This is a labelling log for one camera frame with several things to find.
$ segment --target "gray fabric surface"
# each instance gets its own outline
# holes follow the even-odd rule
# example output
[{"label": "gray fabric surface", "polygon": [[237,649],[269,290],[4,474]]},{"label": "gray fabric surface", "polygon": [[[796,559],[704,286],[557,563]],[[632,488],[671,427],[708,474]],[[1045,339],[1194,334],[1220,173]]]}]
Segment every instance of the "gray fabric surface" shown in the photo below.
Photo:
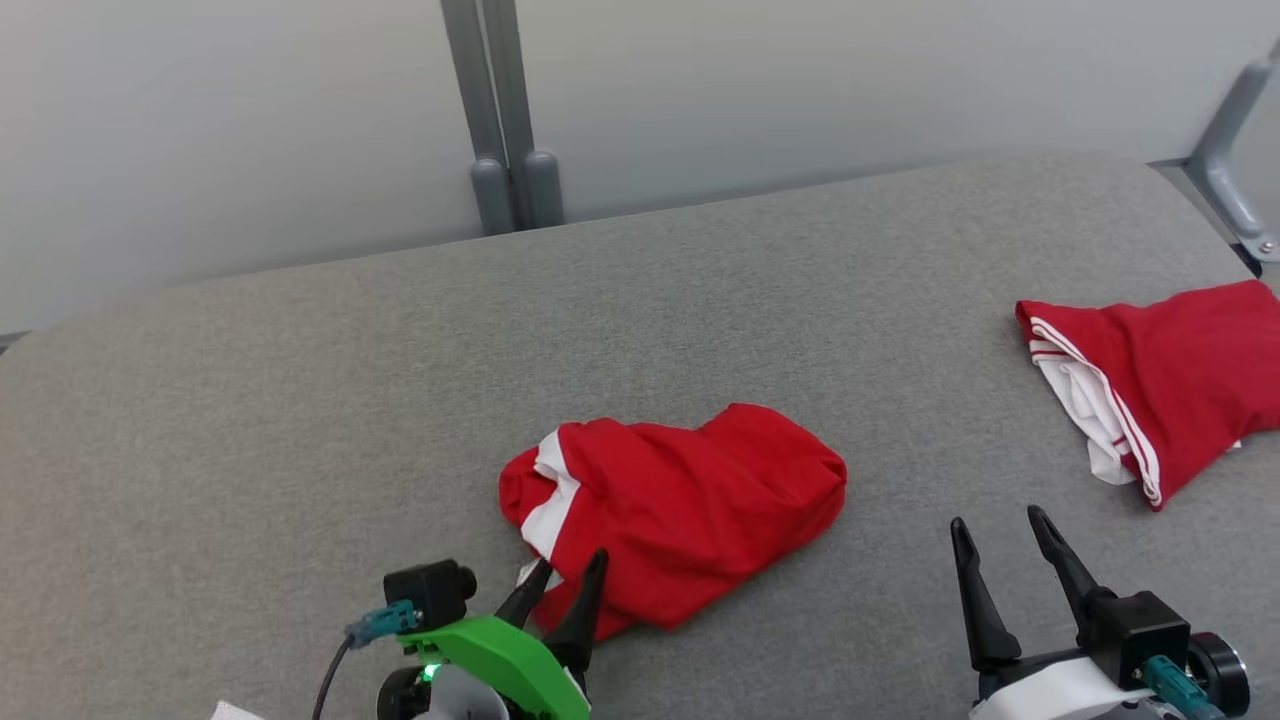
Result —
[{"label": "gray fabric surface", "polygon": [[[963,515],[1028,653],[1070,612],[1025,505],[1093,573],[1249,661],[1280,715],[1280,438],[1161,514],[1089,477],[1014,302],[1248,277],[1164,179],[980,161],[179,287],[0,357],[0,717],[303,716],[384,571],[456,557],[492,610],[526,560],[502,465],[556,424],[768,405],[850,465],[808,548],[664,634],[603,646],[599,717],[963,717]],[[371,717],[378,644],[328,717]]]}]

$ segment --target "folded red cloth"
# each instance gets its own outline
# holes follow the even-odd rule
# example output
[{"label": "folded red cloth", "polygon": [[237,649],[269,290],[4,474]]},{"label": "folded red cloth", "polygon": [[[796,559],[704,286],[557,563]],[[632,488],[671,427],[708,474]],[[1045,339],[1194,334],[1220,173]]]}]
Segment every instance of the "folded red cloth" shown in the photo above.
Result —
[{"label": "folded red cloth", "polygon": [[1240,438],[1280,428],[1280,301],[1258,281],[1148,307],[1024,300],[1016,314],[1093,473],[1124,482],[1124,465],[1153,510]]},{"label": "folded red cloth", "polygon": [[730,405],[687,430],[566,423],[502,471],[503,515],[563,582],[534,618],[559,624],[598,547],[609,571],[596,639],[671,629],[826,530],[847,473],[781,414]]}]

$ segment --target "black cable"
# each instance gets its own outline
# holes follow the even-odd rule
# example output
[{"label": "black cable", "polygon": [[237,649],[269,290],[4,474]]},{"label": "black cable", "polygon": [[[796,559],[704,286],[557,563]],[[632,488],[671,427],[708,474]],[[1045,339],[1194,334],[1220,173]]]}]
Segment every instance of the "black cable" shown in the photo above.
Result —
[{"label": "black cable", "polygon": [[329,662],[329,671],[324,674],[324,682],[320,683],[320,692],[316,693],[316,706],[311,711],[311,720],[320,720],[320,712],[324,710],[324,698],[329,694],[329,685],[333,684],[333,674],[338,671],[338,664],[342,662],[347,651],[351,650],[351,644],[356,642],[356,635],[347,635],[347,639],[342,641],[338,646],[337,655],[333,656],[333,661]]}]

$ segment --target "robot arm with green bracket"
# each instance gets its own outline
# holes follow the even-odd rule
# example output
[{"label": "robot arm with green bracket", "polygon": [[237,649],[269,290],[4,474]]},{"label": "robot arm with green bracket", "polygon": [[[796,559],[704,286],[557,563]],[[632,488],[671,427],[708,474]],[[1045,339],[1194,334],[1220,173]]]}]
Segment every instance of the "robot arm with green bracket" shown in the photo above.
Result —
[{"label": "robot arm with green bracket", "polygon": [[378,720],[492,717],[585,720],[585,673],[604,593],[608,555],[598,550],[582,589],[559,626],[541,641],[525,633],[550,565],[539,560],[493,614],[466,618],[475,575],[452,560],[383,578],[388,605],[408,601],[417,624],[396,639],[421,665],[392,673],[378,694]]}]

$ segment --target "red garment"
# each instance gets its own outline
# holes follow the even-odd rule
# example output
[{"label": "red garment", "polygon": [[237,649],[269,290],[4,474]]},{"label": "red garment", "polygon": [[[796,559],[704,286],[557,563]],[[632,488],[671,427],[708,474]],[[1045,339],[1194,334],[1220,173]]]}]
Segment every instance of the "red garment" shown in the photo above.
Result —
[{"label": "red garment", "polygon": [[1097,377],[1098,405],[1123,433],[1114,442],[1153,510],[1240,438],[1280,428],[1280,301],[1262,282],[1148,307],[1023,301],[1016,314],[1042,369],[1065,360]]},{"label": "red garment", "polygon": [[687,430],[608,418],[566,423],[502,471],[503,515],[563,583],[535,619],[556,626],[598,547],[609,570],[596,639],[675,628],[826,530],[844,460],[781,414],[730,405]]}]

